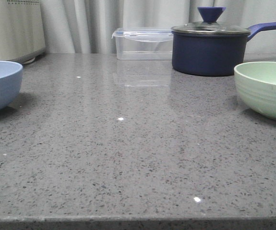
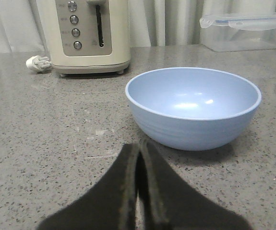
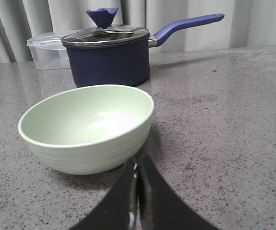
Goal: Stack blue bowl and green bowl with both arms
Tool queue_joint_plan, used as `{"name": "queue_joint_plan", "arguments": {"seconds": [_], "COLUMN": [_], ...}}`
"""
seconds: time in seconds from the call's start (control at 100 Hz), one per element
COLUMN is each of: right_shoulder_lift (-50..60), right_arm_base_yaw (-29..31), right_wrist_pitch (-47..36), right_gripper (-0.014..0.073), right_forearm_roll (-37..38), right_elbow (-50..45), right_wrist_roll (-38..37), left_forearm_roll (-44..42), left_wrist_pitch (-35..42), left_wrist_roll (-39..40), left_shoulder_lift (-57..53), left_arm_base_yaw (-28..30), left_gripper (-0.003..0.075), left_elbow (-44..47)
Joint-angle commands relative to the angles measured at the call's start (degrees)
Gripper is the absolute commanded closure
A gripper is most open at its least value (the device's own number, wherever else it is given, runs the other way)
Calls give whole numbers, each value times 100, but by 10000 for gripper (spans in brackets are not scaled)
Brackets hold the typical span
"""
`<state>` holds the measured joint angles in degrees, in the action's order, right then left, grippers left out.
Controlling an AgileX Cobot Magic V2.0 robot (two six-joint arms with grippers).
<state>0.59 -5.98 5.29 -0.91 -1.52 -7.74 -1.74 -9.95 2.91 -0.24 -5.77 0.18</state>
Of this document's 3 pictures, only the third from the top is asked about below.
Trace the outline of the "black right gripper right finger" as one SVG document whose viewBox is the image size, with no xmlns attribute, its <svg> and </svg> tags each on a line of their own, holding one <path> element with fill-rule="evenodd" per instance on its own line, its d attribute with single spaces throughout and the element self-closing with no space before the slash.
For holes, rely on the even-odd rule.
<svg viewBox="0 0 276 230">
<path fill-rule="evenodd" d="M 138 164 L 138 196 L 143 230 L 216 230 L 188 207 L 161 176 L 150 156 Z"/>
</svg>

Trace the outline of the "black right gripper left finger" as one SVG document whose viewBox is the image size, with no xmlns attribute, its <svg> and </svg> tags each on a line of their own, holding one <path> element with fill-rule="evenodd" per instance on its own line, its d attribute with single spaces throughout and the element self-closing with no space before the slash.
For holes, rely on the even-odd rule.
<svg viewBox="0 0 276 230">
<path fill-rule="evenodd" d="M 134 230 L 137 221 L 138 170 L 129 158 L 106 196 L 72 230 Z"/>
</svg>

